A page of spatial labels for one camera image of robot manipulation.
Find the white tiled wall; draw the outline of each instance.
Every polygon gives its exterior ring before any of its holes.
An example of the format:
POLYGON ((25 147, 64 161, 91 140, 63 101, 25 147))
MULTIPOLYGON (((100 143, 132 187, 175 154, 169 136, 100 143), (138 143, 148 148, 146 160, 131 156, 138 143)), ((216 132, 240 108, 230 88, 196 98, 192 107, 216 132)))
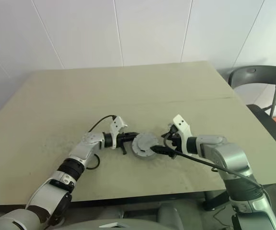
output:
MULTIPOLYGON (((0 0, 0 109, 35 70, 194 60, 276 65, 276 1, 0 0)), ((236 91, 272 100, 270 86, 236 91)))

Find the chair backrest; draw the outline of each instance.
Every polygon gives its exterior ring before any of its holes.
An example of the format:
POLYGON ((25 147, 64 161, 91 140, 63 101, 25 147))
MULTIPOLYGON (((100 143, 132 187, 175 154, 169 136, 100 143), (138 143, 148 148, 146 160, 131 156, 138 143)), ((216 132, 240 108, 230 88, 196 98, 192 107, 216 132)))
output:
MULTIPOLYGON (((232 89, 237 86, 265 83, 276 85, 276 66, 245 66, 235 69, 229 77, 229 85, 232 89)), ((270 116, 273 116, 276 106, 276 91, 274 93, 270 116)))

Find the black chair seat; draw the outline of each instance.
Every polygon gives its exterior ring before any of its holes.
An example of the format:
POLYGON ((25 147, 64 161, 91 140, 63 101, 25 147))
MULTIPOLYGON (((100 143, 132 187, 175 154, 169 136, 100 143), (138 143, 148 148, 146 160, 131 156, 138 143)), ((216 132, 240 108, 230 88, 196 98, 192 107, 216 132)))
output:
POLYGON ((266 128, 268 133, 276 140, 276 122, 269 115, 255 104, 248 104, 247 107, 256 116, 260 123, 266 128))

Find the beige table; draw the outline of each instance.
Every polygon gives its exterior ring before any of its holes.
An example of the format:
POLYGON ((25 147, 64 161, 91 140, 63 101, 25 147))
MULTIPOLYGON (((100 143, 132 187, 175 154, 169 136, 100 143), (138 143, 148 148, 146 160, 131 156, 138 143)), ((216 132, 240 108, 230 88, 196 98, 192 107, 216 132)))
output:
MULTIPOLYGON (((0 204, 24 204, 82 134, 108 114, 127 131, 167 131, 181 114, 194 135, 224 135, 246 152, 260 183, 276 183, 276 143, 207 62, 35 73, 0 111, 0 204)), ((98 131, 109 131, 110 121, 98 131)), ((142 161, 106 149, 73 201, 223 189, 209 167, 159 155, 142 161)))

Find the gray circular object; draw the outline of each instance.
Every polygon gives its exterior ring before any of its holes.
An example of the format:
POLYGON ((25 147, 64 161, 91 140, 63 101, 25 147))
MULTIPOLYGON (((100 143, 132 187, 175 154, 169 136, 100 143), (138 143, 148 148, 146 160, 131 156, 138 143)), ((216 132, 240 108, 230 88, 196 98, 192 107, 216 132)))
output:
POLYGON ((156 156, 150 148, 154 145, 158 145, 157 137, 152 133, 140 133, 138 134, 132 143, 132 149, 135 156, 151 160, 156 156))

